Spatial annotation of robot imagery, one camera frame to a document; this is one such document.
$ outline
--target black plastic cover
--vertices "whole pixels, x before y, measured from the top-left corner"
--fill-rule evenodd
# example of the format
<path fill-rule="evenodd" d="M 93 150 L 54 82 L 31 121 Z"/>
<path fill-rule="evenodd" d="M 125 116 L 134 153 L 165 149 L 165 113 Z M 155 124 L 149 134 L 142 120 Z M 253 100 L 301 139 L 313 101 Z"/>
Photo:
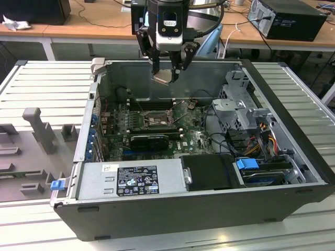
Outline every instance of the black plastic cover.
<path fill-rule="evenodd" d="M 191 171 L 188 191 L 240 188 L 230 155 L 184 155 L 181 160 L 183 169 Z"/>

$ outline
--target computer case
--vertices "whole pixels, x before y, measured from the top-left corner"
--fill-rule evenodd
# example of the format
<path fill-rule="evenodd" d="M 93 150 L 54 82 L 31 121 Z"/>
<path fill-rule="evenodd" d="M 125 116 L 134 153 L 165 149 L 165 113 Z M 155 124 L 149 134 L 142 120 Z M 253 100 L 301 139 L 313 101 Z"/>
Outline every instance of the computer case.
<path fill-rule="evenodd" d="M 251 23 L 267 39 L 314 41 L 327 15 L 298 0 L 253 0 L 248 20 L 254 19 L 262 19 Z"/>
<path fill-rule="evenodd" d="M 63 25 L 70 12 L 69 0 L 0 1 L 0 21 L 4 15 L 31 24 Z"/>

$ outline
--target desk leg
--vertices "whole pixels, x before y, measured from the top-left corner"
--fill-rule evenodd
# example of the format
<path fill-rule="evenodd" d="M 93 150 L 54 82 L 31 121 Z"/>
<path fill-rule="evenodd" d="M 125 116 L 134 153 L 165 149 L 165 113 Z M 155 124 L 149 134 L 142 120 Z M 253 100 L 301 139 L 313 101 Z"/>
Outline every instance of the desk leg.
<path fill-rule="evenodd" d="M 51 39 L 50 38 L 43 38 L 41 41 L 43 48 L 44 48 L 44 52 L 46 53 L 47 59 L 48 61 L 55 61 L 55 57 L 52 51 L 52 47 L 51 47 Z"/>
<path fill-rule="evenodd" d="M 88 51 L 90 52 L 90 56 L 95 56 L 93 45 L 91 43 L 88 44 Z"/>

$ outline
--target white cable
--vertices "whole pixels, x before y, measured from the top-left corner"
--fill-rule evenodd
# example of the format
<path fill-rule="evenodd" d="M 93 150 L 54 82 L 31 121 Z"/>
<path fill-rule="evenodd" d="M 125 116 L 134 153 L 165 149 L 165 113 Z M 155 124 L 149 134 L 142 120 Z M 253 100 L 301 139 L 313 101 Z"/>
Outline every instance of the white cable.
<path fill-rule="evenodd" d="M 330 3 L 330 4 L 323 5 L 323 6 L 321 6 L 319 9 L 323 9 L 323 8 L 329 6 L 329 5 L 332 5 L 332 4 L 335 4 L 335 3 Z"/>
<path fill-rule="evenodd" d="M 249 20 L 249 22 L 253 22 L 253 21 L 259 21 L 259 19 L 256 18 L 256 19 L 253 19 L 253 20 Z M 247 23 L 249 23 L 249 22 L 243 22 L 243 23 L 239 23 L 239 22 L 237 22 L 237 23 L 235 24 L 235 28 L 236 28 L 236 29 L 233 30 L 233 31 L 229 34 L 229 36 L 227 37 L 226 44 L 225 44 L 225 47 L 224 47 L 224 54 L 223 54 L 223 56 L 222 56 L 223 59 L 226 57 L 227 45 L 228 45 L 228 40 L 229 40 L 230 36 L 231 36 L 235 31 L 242 32 L 242 30 L 240 30 L 240 29 L 237 27 L 237 25 L 239 25 L 239 24 L 247 24 Z"/>
<path fill-rule="evenodd" d="M 227 37 L 227 40 L 226 40 L 225 47 L 224 47 L 224 54 L 223 54 L 223 56 L 222 56 L 223 59 L 226 57 L 228 40 L 229 40 L 230 36 L 231 36 L 235 31 L 239 31 L 239 32 L 241 32 L 241 30 L 237 29 L 237 30 L 233 30 L 233 31 L 229 34 L 229 36 Z"/>

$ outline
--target motherboard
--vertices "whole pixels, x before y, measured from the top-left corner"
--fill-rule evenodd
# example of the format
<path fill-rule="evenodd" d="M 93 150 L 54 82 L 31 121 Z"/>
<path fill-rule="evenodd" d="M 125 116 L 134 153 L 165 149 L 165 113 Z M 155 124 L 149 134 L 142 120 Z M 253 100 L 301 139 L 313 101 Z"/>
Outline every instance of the motherboard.
<path fill-rule="evenodd" d="M 186 100 L 163 107 L 139 102 L 119 104 L 102 114 L 109 152 L 106 159 L 131 161 L 214 153 L 203 127 L 204 110 L 196 101 Z"/>

